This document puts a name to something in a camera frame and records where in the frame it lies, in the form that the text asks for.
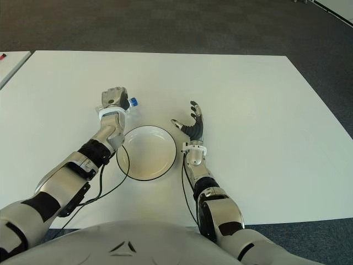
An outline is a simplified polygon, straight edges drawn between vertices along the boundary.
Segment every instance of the robot forearm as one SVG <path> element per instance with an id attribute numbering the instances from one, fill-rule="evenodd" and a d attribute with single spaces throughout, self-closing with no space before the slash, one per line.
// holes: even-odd
<path id="1" fill-rule="evenodd" d="M 100 130 L 50 171 L 33 197 L 0 210 L 0 261 L 37 245 L 53 220 L 68 216 L 82 201 L 90 181 L 124 142 L 125 88 L 102 93 Z"/>
<path id="2" fill-rule="evenodd" d="M 200 233 L 217 243 L 244 265 L 315 265 L 295 256 L 262 234 L 244 229 L 236 203 L 219 187 L 206 167 L 202 141 L 184 145 L 185 168 L 194 191 Z"/>

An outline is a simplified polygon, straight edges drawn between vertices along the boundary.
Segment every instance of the blue bottle cap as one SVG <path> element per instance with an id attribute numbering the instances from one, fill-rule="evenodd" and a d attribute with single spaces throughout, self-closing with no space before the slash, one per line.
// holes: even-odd
<path id="1" fill-rule="evenodd" d="M 130 98 L 130 103 L 131 103 L 132 107 L 136 107 L 138 105 L 136 98 Z"/>

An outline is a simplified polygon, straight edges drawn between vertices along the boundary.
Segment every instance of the white bracket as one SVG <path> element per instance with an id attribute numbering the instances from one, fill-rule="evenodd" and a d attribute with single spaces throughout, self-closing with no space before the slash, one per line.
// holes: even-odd
<path id="1" fill-rule="evenodd" d="M 204 154 L 204 156 L 206 156 L 206 154 L 207 154 L 206 146 L 203 146 L 203 145 L 189 145 L 187 142 L 184 142 L 183 143 L 182 152 L 183 153 L 188 153 L 189 150 L 201 150 L 202 153 Z"/>
<path id="2" fill-rule="evenodd" d="M 125 116 L 126 114 L 126 111 L 120 107 L 109 107 L 105 109 L 97 107 L 96 110 L 98 112 L 99 120 L 101 120 L 102 117 L 108 113 L 119 113 L 119 114 L 122 114 L 123 116 Z"/>

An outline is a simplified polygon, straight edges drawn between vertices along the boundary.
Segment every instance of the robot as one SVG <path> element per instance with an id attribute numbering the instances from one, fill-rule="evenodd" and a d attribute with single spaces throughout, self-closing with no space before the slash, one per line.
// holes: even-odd
<path id="1" fill-rule="evenodd" d="M 262 234 L 245 229 L 238 206 L 206 167 L 202 112 L 193 101 L 193 126 L 171 122 L 190 137 L 183 146 L 183 162 L 200 233 L 163 222 L 118 221 L 39 245 L 53 220 L 69 216 L 80 204 L 89 181 L 124 143 L 125 114 L 130 106 L 126 89 L 108 89 L 101 101 L 99 131 L 49 172 L 33 197 L 0 210 L 1 264 L 320 264 L 292 255 Z"/>

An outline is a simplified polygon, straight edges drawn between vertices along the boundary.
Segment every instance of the red object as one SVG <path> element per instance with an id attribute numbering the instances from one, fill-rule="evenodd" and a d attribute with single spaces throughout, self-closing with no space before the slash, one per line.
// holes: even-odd
<path id="1" fill-rule="evenodd" d="M 2 54 L 2 55 L 0 56 L 0 60 L 4 59 L 6 56 L 7 56 L 6 54 Z"/>

